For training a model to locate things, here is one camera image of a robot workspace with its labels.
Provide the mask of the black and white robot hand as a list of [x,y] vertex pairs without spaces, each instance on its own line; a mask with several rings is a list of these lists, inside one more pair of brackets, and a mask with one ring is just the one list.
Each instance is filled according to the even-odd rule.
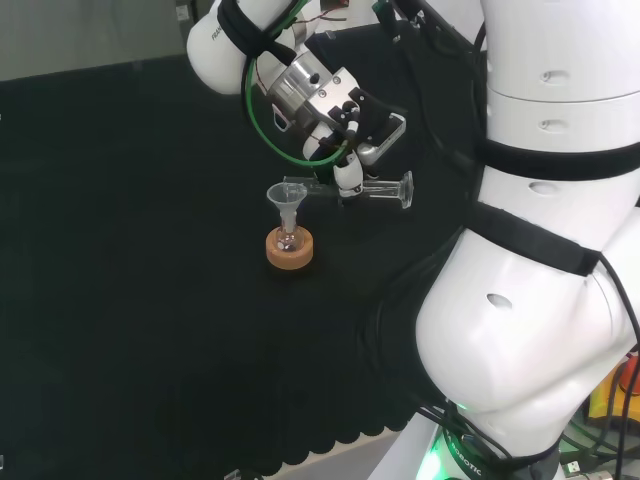
[[313,173],[292,182],[313,196],[380,197],[391,188],[379,179],[383,157],[405,131],[404,116],[355,87],[309,131],[303,159]]

